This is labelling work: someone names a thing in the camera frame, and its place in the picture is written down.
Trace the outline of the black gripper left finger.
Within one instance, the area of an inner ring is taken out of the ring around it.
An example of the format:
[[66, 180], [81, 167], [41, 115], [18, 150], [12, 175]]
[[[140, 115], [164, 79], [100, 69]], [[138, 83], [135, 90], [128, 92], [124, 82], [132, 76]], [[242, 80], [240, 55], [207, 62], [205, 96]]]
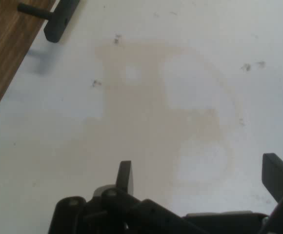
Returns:
[[50, 234], [196, 234], [198, 227], [150, 199], [133, 195], [131, 161], [121, 161], [116, 183], [100, 187], [90, 201], [60, 200]]

